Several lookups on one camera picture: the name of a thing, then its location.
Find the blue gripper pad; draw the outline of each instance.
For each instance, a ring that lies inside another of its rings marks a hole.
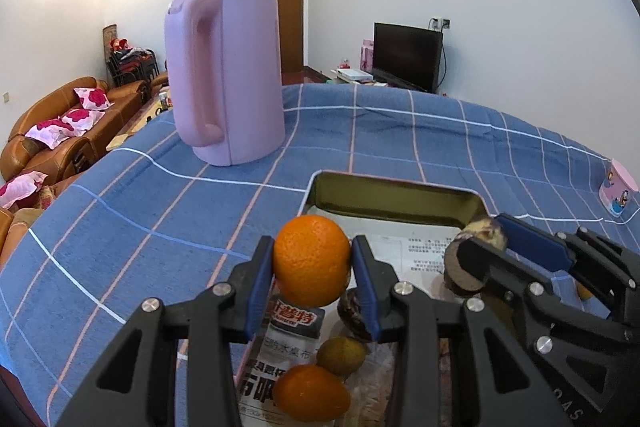
[[[561,239],[508,214],[495,217],[504,230],[508,248],[551,272],[569,271],[574,260]]]
[[[263,236],[250,261],[250,270],[247,275],[255,278],[246,303],[244,333],[248,339],[257,333],[267,306],[273,278],[273,243],[273,238]]]
[[[388,328],[395,326],[392,318],[390,291],[398,276],[389,263],[376,261],[363,235],[351,242],[351,265],[358,285],[360,313],[367,331],[376,342],[388,342]]]

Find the black tv screen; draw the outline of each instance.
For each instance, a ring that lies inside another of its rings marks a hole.
[[[374,26],[373,73],[392,84],[395,77],[418,89],[435,92],[441,52],[440,32],[396,24]]]

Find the small orange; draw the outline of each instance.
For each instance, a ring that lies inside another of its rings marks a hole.
[[[580,284],[579,282],[575,283],[575,289],[578,290],[578,297],[581,301],[588,301],[593,297],[593,293],[591,293],[585,286]]]
[[[329,422],[351,406],[340,378],[319,365],[296,365],[273,386],[273,401],[282,412],[301,422]]]
[[[351,276],[349,239],[331,219],[299,216],[276,237],[273,274],[284,298],[305,308],[331,304]]]

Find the pink paper cup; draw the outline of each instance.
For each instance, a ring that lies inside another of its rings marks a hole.
[[[611,160],[611,165],[605,174],[604,181],[598,190],[600,201],[614,217],[620,217],[627,203],[638,192],[633,176],[617,160]]]

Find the pink box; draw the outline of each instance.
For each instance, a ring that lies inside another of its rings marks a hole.
[[[609,214],[620,217],[628,201],[638,192],[633,176],[617,160],[611,160],[598,195]]]
[[[360,49],[360,70],[370,73],[373,70],[373,41],[364,39]]]

